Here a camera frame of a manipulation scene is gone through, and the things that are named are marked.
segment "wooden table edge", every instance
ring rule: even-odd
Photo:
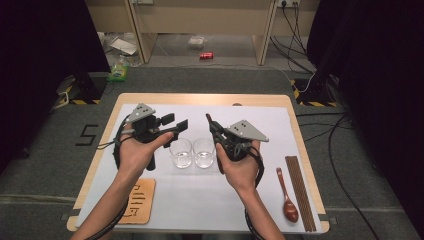
[[[305,171],[306,181],[312,195],[313,202],[317,209],[318,214],[325,215],[325,208],[319,193],[319,189],[315,180],[311,163],[309,161],[308,153],[303,142],[302,134],[300,132],[299,124],[293,109],[290,98],[287,95],[260,95],[260,94],[192,94],[192,93],[123,93],[119,95],[109,121],[105,127],[100,143],[105,143],[109,140],[109,136],[116,122],[121,107],[125,103],[146,103],[146,104],[170,104],[169,99],[172,99],[172,104],[195,104],[195,105],[233,105],[241,104],[243,106],[262,106],[262,107],[287,107],[293,133],[299,149],[300,158],[302,160],[303,170]],[[102,158],[103,151],[97,150],[92,163],[89,167],[81,190],[78,194],[77,200],[73,210],[79,211],[85,201],[85,198],[90,190],[91,183],[96,173],[99,162]],[[67,222],[69,231],[76,231],[78,216],[70,216]],[[328,232],[330,223],[328,221],[321,221],[323,232]]]

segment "handheld controller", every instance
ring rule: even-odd
[[[269,139],[256,129],[247,120],[234,123],[229,128],[223,128],[221,124],[213,121],[206,114],[209,122],[209,131],[212,133],[214,143],[220,143],[231,161],[240,161],[250,151],[252,140],[268,142]],[[218,159],[219,171],[223,174],[221,161]]]
[[[168,148],[171,145],[171,142],[178,139],[178,134],[188,128],[188,120],[184,120],[178,123],[175,127],[159,130],[160,125],[165,126],[175,121],[175,115],[173,113],[170,113],[168,115],[163,116],[162,118],[157,118],[153,115],[154,113],[156,113],[156,111],[151,107],[147,106],[146,104],[138,104],[137,107],[133,110],[133,112],[128,115],[121,123],[115,139],[119,141],[122,134],[129,134],[131,137],[134,137],[137,141],[141,143],[149,143],[154,141],[157,137],[166,132],[173,132],[174,137],[163,146],[164,148]],[[132,123],[133,129],[124,130],[124,126],[127,123]],[[115,144],[113,155],[115,157],[116,166],[118,168],[120,164],[119,149],[120,143]],[[152,171],[155,168],[155,155],[153,155],[146,169],[148,171]]]

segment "wooden spoon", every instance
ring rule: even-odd
[[[289,196],[287,195],[287,189],[286,185],[284,184],[283,179],[283,173],[281,171],[281,168],[277,168],[277,175],[278,180],[280,180],[281,188],[284,192],[284,207],[283,207],[283,213],[284,216],[290,221],[290,222],[297,222],[299,219],[299,212],[296,209],[296,206],[293,204],[293,202],[290,200]]]

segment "forearm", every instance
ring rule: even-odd
[[[285,239],[263,204],[256,189],[243,192],[238,191],[237,194],[243,202],[253,226],[263,238],[267,240]]]
[[[137,179],[138,177],[118,172],[113,183],[71,239],[86,239],[109,225],[124,207]]]

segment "gray carpet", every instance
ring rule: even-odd
[[[288,75],[307,77],[293,72]],[[0,177],[0,239],[68,239],[71,236],[66,229],[66,216],[79,193],[115,101],[125,92],[284,94],[290,96],[299,115],[344,111],[341,107],[295,104],[288,79],[277,70],[131,68],[125,82],[107,85],[99,105],[68,105],[54,111],[30,146],[30,156],[9,164]],[[315,137],[329,130],[340,117],[298,117],[332,225],[324,235],[289,235],[288,239],[373,239],[367,224],[337,181],[328,155],[329,133]],[[85,133],[95,136],[91,144],[91,138],[80,136],[87,125]],[[373,168],[372,159],[351,121],[335,130],[331,146],[337,174],[380,239],[419,239],[390,186]],[[133,237],[116,234],[114,239]]]

